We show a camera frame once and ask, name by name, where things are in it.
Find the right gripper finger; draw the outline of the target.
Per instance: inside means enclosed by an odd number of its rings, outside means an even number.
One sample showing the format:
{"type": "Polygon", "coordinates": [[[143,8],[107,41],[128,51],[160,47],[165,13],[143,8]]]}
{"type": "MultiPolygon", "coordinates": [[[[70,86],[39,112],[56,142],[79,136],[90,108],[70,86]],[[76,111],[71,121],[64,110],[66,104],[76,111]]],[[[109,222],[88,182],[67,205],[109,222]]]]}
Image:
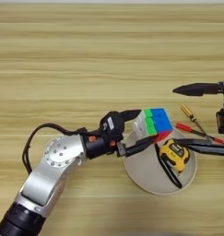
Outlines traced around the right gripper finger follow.
{"type": "Polygon", "coordinates": [[[203,96],[205,94],[218,94],[223,92],[221,82],[218,83],[194,83],[180,86],[173,90],[174,93],[185,96],[203,96]]]}
{"type": "Polygon", "coordinates": [[[184,138],[176,139],[176,142],[179,145],[198,153],[224,156],[224,145],[211,144],[205,139],[184,138]]]}

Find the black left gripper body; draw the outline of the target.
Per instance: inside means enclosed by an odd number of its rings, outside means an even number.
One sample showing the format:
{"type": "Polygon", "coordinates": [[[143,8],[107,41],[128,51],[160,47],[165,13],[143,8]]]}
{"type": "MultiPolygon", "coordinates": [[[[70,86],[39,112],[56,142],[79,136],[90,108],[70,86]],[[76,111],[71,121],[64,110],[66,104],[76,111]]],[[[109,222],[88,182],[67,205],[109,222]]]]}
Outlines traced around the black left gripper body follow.
{"type": "Polygon", "coordinates": [[[88,159],[95,159],[102,155],[110,155],[116,152],[118,157],[126,155],[126,147],[120,140],[114,137],[88,135],[83,136],[88,159]]]}

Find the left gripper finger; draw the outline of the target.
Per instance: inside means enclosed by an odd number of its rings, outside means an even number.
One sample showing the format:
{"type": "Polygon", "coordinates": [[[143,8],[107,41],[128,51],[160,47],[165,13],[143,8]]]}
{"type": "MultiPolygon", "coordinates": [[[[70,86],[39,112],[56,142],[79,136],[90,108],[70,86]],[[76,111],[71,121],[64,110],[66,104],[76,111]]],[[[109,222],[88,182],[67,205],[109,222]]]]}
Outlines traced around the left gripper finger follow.
{"type": "Polygon", "coordinates": [[[133,146],[128,147],[126,149],[125,155],[126,156],[133,156],[136,153],[142,152],[143,150],[148,148],[154,142],[155,142],[155,137],[146,137],[143,139],[139,139],[136,141],[136,143],[133,146]]]}
{"type": "Polygon", "coordinates": [[[141,113],[140,110],[126,110],[120,112],[120,115],[123,117],[125,122],[128,122],[134,120],[140,113],[141,113]]]}

